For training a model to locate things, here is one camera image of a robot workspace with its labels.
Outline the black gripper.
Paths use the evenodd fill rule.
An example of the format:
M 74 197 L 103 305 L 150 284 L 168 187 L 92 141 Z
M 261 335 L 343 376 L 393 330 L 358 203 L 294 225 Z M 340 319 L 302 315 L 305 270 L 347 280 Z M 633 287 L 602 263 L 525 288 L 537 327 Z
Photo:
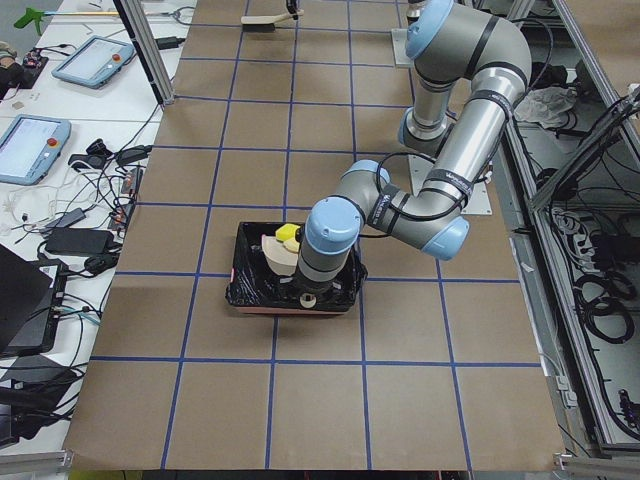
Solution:
M 280 299 L 298 308 L 335 308 L 344 293 L 345 288 L 338 281 L 317 287 L 304 285 L 295 276 L 279 278 Z
M 298 18 L 303 14 L 303 10 L 300 8 L 298 0 L 286 0 L 286 9 L 292 18 Z

